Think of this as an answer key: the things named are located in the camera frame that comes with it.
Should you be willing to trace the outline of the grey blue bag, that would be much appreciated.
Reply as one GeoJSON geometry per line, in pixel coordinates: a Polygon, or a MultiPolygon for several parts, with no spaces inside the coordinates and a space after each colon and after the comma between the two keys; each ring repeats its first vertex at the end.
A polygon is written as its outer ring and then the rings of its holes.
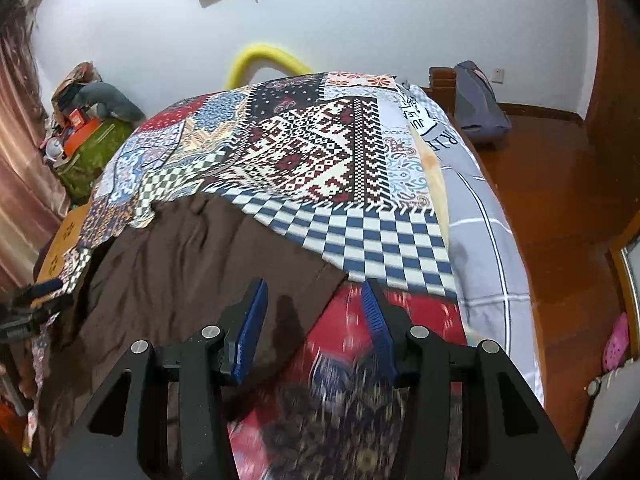
{"type": "Polygon", "coordinates": [[[512,128],[484,72],[472,61],[454,66],[458,126],[473,143],[501,141],[512,128]]]}

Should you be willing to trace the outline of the green patterned storage bag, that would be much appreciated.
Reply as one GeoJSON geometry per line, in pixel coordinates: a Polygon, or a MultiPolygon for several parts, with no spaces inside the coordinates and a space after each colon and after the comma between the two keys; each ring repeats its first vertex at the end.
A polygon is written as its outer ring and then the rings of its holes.
{"type": "Polygon", "coordinates": [[[53,171],[75,205],[87,203],[93,185],[120,146],[130,137],[134,126],[118,118],[106,118],[70,157],[56,162],[53,171]]]}

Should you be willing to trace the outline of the wooden door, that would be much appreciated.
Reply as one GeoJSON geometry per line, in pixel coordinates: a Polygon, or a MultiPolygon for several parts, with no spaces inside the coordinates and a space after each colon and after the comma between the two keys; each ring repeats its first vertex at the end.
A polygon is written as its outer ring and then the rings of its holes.
{"type": "Polygon", "coordinates": [[[597,0],[599,47],[587,132],[620,216],[639,210],[639,37],[612,0],[597,0]]]}

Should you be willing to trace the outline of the grey striped bed sheet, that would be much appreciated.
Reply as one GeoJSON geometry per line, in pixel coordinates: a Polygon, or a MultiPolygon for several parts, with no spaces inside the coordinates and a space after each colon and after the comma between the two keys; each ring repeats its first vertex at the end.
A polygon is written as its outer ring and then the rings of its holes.
{"type": "Polygon", "coordinates": [[[539,401],[544,381],[524,261],[502,206],[480,162],[444,110],[407,81],[398,90],[408,104],[420,145],[442,172],[448,254],[465,333],[472,342],[498,342],[539,401]]]}

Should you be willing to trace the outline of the orange box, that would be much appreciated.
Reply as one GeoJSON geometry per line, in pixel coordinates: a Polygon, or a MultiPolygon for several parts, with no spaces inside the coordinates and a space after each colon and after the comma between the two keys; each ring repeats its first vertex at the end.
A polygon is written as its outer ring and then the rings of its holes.
{"type": "Polygon", "coordinates": [[[73,131],[63,144],[64,153],[67,157],[72,156],[81,144],[88,140],[90,136],[101,125],[102,120],[97,117],[89,117],[85,112],[76,108],[70,113],[70,125],[73,131]]]}

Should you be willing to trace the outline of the patchwork patterned bedspread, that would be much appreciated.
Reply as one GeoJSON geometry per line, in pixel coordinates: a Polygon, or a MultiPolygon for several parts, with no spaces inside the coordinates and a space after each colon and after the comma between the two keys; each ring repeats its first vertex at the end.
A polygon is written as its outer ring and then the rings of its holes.
{"type": "Polygon", "coordinates": [[[407,395],[378,370],[360,285],[378,281],[412,315],[454,318],[458,302],[444,182],[403,99],[393,76],[341,72],[197,96],[140,125],[91,192],[62,277],[75,304],[99,245],[195,194],[224,197],[345,273],[305,342],[231,422],[242,477],[390,475],[407,395]]]}

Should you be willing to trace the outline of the yellow foam tube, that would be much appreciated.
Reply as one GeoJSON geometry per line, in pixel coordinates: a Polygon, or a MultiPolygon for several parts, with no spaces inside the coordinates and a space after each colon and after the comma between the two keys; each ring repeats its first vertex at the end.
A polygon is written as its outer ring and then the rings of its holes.
{"type": "Polygon", "coordinates": [[[250,44],[242,49],[231,63],[224,88],[232,90],[247,84],[261,68],[273,68],[288,76],[303,76],[312,69],[298,58],[269,44],[250,44]]]}

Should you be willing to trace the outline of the brown cloth garment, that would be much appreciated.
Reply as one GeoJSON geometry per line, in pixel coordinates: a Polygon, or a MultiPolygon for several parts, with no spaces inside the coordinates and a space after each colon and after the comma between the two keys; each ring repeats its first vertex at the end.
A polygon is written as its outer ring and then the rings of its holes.
{"type": "Polygon", "coordinates": [[[76,304],[51,328],[35,450],[50,466],[88,397],[138,339],[178,344],[240,301],[252,278],[268,285],[268,311],[243,385],[225,388],[224,417],[243,417],[250,392],[280,372],[346,278],[224,197],[159,203],[144,229],[127,228],[92,253],[76,304]]]}

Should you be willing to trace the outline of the wooden bed post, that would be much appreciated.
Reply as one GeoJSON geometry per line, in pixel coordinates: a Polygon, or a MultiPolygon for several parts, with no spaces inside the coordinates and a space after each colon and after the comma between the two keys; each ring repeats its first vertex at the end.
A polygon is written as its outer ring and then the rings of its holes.
{"type": "Polygon", "coordinates": [[[428,86],[423,91],[449,116],[454,116],[457,97],[457,73],[450,67],[431,67],[428,86]]]}

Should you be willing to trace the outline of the pink slipper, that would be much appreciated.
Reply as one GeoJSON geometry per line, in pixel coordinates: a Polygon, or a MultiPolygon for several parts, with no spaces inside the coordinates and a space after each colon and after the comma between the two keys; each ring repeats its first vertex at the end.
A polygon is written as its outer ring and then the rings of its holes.
{"type": "Polygon", "coordinates": [[[613,325],[611,335],[602,354],[602,367],[605,373],[615,370],[624,362],[629,347],[629,330],[626,313],[622,313],[613,325]]]}

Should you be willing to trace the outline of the pink curtain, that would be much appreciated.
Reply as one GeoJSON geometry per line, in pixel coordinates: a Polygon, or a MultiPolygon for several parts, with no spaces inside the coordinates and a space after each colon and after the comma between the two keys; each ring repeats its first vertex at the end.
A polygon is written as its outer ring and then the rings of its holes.
{"type": "Polygon", "coordinates": [[[48,118],[30,50],[28,13],[17,3],[1,23],[1,289],[32,280],[40,249],[65,217],[65,188],[39,147],[48,118]]]}

